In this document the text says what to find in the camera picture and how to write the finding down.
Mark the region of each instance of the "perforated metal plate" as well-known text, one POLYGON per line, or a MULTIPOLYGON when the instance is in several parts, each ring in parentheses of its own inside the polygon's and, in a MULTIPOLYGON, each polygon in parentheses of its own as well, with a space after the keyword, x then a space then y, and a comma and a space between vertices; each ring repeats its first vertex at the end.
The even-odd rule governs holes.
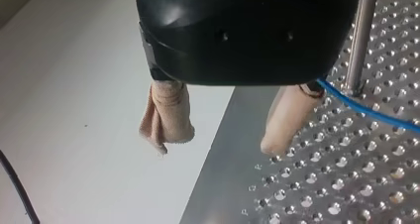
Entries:
MULTIPOLYGON (((417 2, 377 3, 360 100, 415 124, 420 124, 419 15, 417 2)), ((350 43, 351 37, 329 76, 338 88, 350 43)), ((237 88, 182 224, 420 223, 420 135, 327 96, 287 156, 268 159, 259 143, 273 92, 237 88)))
MULTIPOLYGON (((378 3, 360 102, 420 124, 420 7, 378 3)), ((351 37, 329 80, 340 88, 351 37)), ((285 158, 257 167, 253 206, 259 223, 420 223, 419 135, 355 113, 328 96, 295 136, 285 158)))

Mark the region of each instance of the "hole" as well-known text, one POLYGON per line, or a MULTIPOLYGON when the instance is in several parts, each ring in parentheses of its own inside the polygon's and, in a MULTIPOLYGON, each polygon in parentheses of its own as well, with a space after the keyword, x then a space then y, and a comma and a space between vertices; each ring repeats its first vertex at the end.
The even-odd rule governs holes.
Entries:
POLYGON ((408 45, 403 44, 400 48, 399 48, 402 52, 405 52, 408 50, 408 45))
POLYGON ((387 40, 389 43, 395 43, 396 39, 394 37, 388 38, 387 40))
POLYGON ((363 196, 371 196, 373 194, 373 188, 370 185, 365 185, 361 189, 361 195, 363 196))
POLYGON ((353 135, 355 135, 355 136, 362 136, 364 133, 365 133, 364 130, 359 129, 357 131, 354 131, 353 132, 353 135))
MULTIPOLYGON (((415 26, 414 29, 415 29, 415 31, 419 30, 419 26, 415 26)), ((417 38, 410 40, 411 44, 418 44, 419 42, 420 42, 420 40, 417 39, 417 38)))
POLYGON ((299 161, 294 164, 295 168, 304 168, 306 166, 305 161, 299 161))
POLYGON ((387 163, 389 161, 389 157, 387 155, 378 156, 377 160, 380 162, 387 163))
POLYGON ((388 51, 388 52, 386 52, 386 55, 387 56, 395 56, 395 51, 388 51))
POLYGON ((412 219, 417 219, 419 217, 419 211, 417 209, 406 211, 405 214, 412 219))
POLYGON ((389 141, 389 139, 390 139, 390 137, 389 137, 389 135, 388 135, 388 134, 380 134, 380 135, 379 135, 379 138, 380 138, 380 140, 381 140, 381 141, 383 141, 383 142, 387 142, 387 141, 389 141))
POLYGON ((321 154, 319 152, 315 152, 309 156, 311 162, 317 163, 321 160, 321 154))
POLYGON ((397 147, 392 148, 392 153, 393 153, 395 156, 400 157, 400 156, 404 155, 404 153, 405 153, 405 149, 404 149, 404 147, 402 147, 402 146, 397 146, 397 147))
POLYGON ((362 166, 362 170, 364 172, 373 172, 374 171, 374 163, 368 162, 362 166))
POLYGON ((322 214, 321 213, 315 213, 312 215, 312 220, 314 220, 314 222, 321 222, 322 221, 322 214))
POLYGON ((378 95, 381 91, 382 91, 382 89, 381 89, 379 86, 376 86, 376 87, 373 89, 372 93, 373 93, 374 95, 378 95))
POLYGON ((269 159, 272 163, 278 163, 281 161, 281 157, 280 156, 275 156, 269 159))
POLYGON ((292 190, 298 190, 300 188, 300 184, 298 182, 294 182, 290 185, 290 189, 292 190))
POLYGON ((290 168, 284 168, 280 173, 282 177, 290 177, 291 170, 290 168))
POLYGON ((327 98, 325 98, 325 99, 324 99, 324 101, 322 102, 322 105, 323 105, 323 106, 325 106, 325 107, 327 107, 327 106, 329 106, 331 103, 332 103, 331 98, 330 98, 330 97, 327 97, 327 98))
POLYGON ((407 94, 407 91, 405 89, 399 89, 395 91, 395 96, 402 98, 407 94))
POLYGON ((377 144, 374 141, 370 141, 367 145, 365 145, 367 151, 373 152, 377 148, 377 144))
POLYGON ((415 182, 409 183, 405 185, 405 189, 407 189, 409 192, 417 192, 419 190, 419 185, 415 182))
POLYGON ((331 146, 325 147, 324 150, 325 150, 326 153, 332 153, 332 152, 336 151, 336 148, 331 145, 331 146))
POLYGON ((418 68, 418 67, 410 67, 410 68, 408 69, 408 71, 410 71, 410 72, 412 72, 412 73, 418 73, 419 68, 418 68))
POLYGON ((394 217, 389 220, 389 224, 402 224, 402 221, 399 217, 394 217))
POLYGON ((280 215, 278 213, 269 216, 269 224, 281 224, 280 215))
POLYGON ((345 127, 350 127, 350 126, 352 126, 352 124, 353 124, 353 119, 352 119, 352 118, 346 118, 346 119, 343 119, 343 120, 341 121, 341 124, 342 124, 343 126, 345 126, 345 127))
POLYGON ((419 161, 417 160, 408 160, 405 162, 408 168, 418 168, 419 167, 419 161))
POLYGON ((391 177, 393 177, 395 179, 403 178, 404 175, 405 175, 405 173, 404 173, 404 169, 403 168, 393 168, 391 170, 391 177))
MULTIPOLYGON (((401 24, 402 25, 407 25, 407 24, 409 24, 410 23, 410 19, 409 18, 404 18, 402 21, 401 21, 401 24)), ((407 31, 402 31, 401 32, 401 34, 399 34, 400 36, 401 36, 401 38, 405 38, 405 37, 407 37, 408 36, 408 32, 407 31)))
POLYGON ((404 201, 404 194, 402 194, 400 191, 392 192, 389 194, 389 200, 391 200, 393 203, 401 203, 404 201))
POLYGON ((376 71, 372 74, 374 78, 381 78, 383 76, 383 73, 381 71, 376 71))
POLYGON ((384 102, 384 103, 388 103, 390 100, 391 100, 390 97, 383 97, 382 98, 382 102, 384 102))
POLYGON ((373 103, 373 105, 371 106, 371 109, 373 109, 373 111, 378 111, 380 109, 380 106, 377 103, 373 103))
POLYGON ((392 132, 393 132, 395 135, 402 135, 402 134, 404 134, 404 133, 405 133, 405 129, 404 129, 404 128, 400 128, 400 127, 393 127, 393 128, 392 128, 392 132))
POLYGON ((400 116, 404 112, 404 107, 403 106, 396 106, 396 107, 394 107, 393 111, 396 115, 400 116))
POLYGON ((339 82, 343 82, 345 79, 346 77, 344 75, 341 75, 340 77, 337 78, 339 82))
POLYGON ((389 25, 388 26, 388 29, 390 30, 390 31, 393 31, 393 30, 395 30, 397 28, 397 26, 395 25, 395 24, 392 24, 392 25, 389 25))
POLYGON ((356 116, 360 117, 360 118, 364 118, 366 116, 365 113, 356 113, 356 116))
POLYGON ((378 178, 376 179, 376 183, 377 183, 377 184, 380 184, 380 185, 385 185, 385 184, 387 184, 387 183, 388 183, 388 181, 386 180, 386 178, 385 178, 385 177, 378 177, 378 178))
POLYGON ((385 81, 383 83, 383 85, 385 85, 386 87, 390 87, 390 86, 392 86, 392 84, 393 84, 393 82, 391 80, 385 81))
POLYGON ((321 168, 321 172, 324 174, 327 174, 331 171, 331 168, 329 166, 325 166, 321 168))
POLYGON ((355 196, 354 196, 354 195, 350 194, 350 195, 346 196, 346 197, 344 198, 344 200, 345 200, 346 202, 348 202, 348 203, 353 203, 353 202, 355 202, 355 201, 356 201, 356 198, 355 198, 355 196))
POLYGON ((370 212, 365 209, 359 211, 358 219, 365 222, 369 221, 371 219, 370 212))
POLYGON ((369 130, 374 131, 379 127, 379 124, 377 122, 370 122, 367 127, 369 130))
POLYGON ((325 188, 321 188, 321 189, 317 190, 317 191, 316 191, 316 195, 317 195, 318 197, 325 197, 326 195, 328 195, 328 193, 327 193, 327 189, 325 189, 325 188))
POLYGON ((407 144, 412 147, 417 147, 417 145, 419 144, 419 141, 416 138, 408 139, 407 144))
POLYGON ((331 112, 332 112, 334 115, 338 115, 338 114, 340 114, 340 113, 341 113, 341 110, 340 110, 340 108, 335 108, 335 109, 331 110, 331 112))
POLYGON ((410 55, 409 55, 411 58, 417 58, 417 57, 419 57, 419 54, 418 53, 410 53, 410 55))
POLYGON ((354 151, 351 151, 350 154, 352 155, 352 157, 357 158, 361 155, 361 151, 354 150, 354 151))
POLYGON ((336 126, 329 127, 327 129, 328 133, 333 134, 336 133, 339 129, 336 126))
POLYGON ((265 185, 270 185, 274 182, 278 182, 277 177, 276 176, 268 176, 266 178, 263 179, 265 185))
POLYGON ((307 146, 309 146, 309 142, 308 141, 304 141, 304 142, 299 143, 299 147, 300 148, 305 148, 307 146))
POLYGON ((383 63, 385 59, 382 56, 378 56, 374 59, 375 63, 383 63))
POLYGON ((380 202, 377 204, 376 208, 378 210, 385 210, 386 209, 386 204, 384 202, 380 202))
POLYGON ((333 187, 336 190, 341 190, 344 187, 344 182, 342 179, 338 178, 333 181, 333 183, 331 184, 331 187, 333 187))
POLYGON ((419 84, 414 82, 414 83, 409 83, 408 87, 411 89, 417 89, 419 87, 419 84))
POLYGON ((340 213, 340 211, 341 211, 340 204, 338 204, 337 202, 335 202, 335 203, 331 204, 331 205, 328 207, 328 212, 329 212, 331 215, 337 215, 337 214, 339 214, 339 213, 340 213))
POLYGON ((286 192, 283 189, 281 189, 274 193, 274 198, 278 201, 281 201, 284 198, 286 198, 286 192))
POLYGON ((347 174, 347 176, 348 176, 349 178, 356 179, 356 178, 358 178, 358 177, 359 177, 359 174, 358 174, 356 171, 351 171, 351 172, 349 172, 349 174, 347 174))
POLYGON ((294 148, 287 149, 286 151, 286 155, 288 157, 293 157, 295 153, 296 153, 296 150, 294 148))
POLYGON ((291 215, 291 214, 293 214, 293 213, 294 213, 294 211, 295 211, 294 206, 288 206, 288 207, 284 208, 284 212, 285 212, 287 215, 291 215))
POLYGON ((268 201, 266 199, 261 199, 258 201, 259 207, 264 208, 268 206, 268 201))
POLYGON ((323 133, 318 133, 314 135, 315 142, 322 142, 324 140, 325 136, 323 133))
POLYGON ((315 183, 316 182, 317 176, 316 176, 315 173, 311 172, 309 174, 306 174, 305 179, 306 179, 306 182, 307 183, 311 183, 312 184, 312 183, 315 183))
POLYGON ((312 204, 313 204, 313 201, 310 196, 305 196, 300 200, 300 205, 302 205, 303 207, 310 207, 312 206, 312 204))
POLYGON ((339 159, 336 159, 336 165, 339 168, 345 167, 347 164, 347 159, 345 157, 341 157, 339 159))
POLYGON ((412 31, 418 31, 418 30, 419 30, 419 26, 417 26, 417 25, 413 25, 413 26, 411 26, 411 27, 410 27, 410 29, 411 29, 412 31))

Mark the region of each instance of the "white surface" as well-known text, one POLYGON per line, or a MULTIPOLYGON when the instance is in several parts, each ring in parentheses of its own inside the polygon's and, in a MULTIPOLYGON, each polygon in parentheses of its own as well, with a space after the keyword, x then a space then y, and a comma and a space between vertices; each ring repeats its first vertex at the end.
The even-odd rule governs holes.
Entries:
POLYGON ((0 148, 43 224, 179 222, 232 88, 190 87, 196 138, 159 158, 149 83, 135 0, 32 0, 0 31, 0 148))

